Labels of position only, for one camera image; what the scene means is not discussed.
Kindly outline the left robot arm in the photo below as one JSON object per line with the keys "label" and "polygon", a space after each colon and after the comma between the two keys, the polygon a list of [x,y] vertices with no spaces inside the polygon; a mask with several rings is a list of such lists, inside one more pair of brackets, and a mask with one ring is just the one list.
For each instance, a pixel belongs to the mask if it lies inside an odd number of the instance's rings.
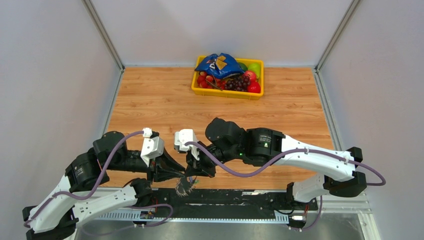
{"label": "left robot arm", "polygon": [[[154,210],[159,202],[151,183],[177,179],[176,192],[187,194],[193,179],[166,151],[159,133],[150,128],[139,131],[141,150],[129,150],[128,135],[105,133],[92,148],[78,155],[65,169],[57,186],[36,206],[27,206],[22,215],[29,240],[64,240],[87,222],[120,208]],[[145,173],[113,193],[93,198],[98,187],[109,181],[107,170]]]}

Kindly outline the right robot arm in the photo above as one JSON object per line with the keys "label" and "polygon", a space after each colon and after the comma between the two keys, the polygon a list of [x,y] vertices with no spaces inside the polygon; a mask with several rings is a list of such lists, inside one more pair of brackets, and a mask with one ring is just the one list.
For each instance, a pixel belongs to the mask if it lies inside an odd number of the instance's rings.
{"label": "right robot arm", "polygon": [[323,195],[358,196],[367,188],[366,175],[357,171],[362,162],[360,148],[331,150],[307,144],[280,131],[258,127],[244,129],[235,122],[214,118],[205,129],[209,145],[198,141],[192,129],[174,135],[174,147],[186,153],[186,174],[214,177],[216,167],[237,177],[250,178],[267,167],[292,166],[315,175],[286,187],[286,204],[298,209]]}

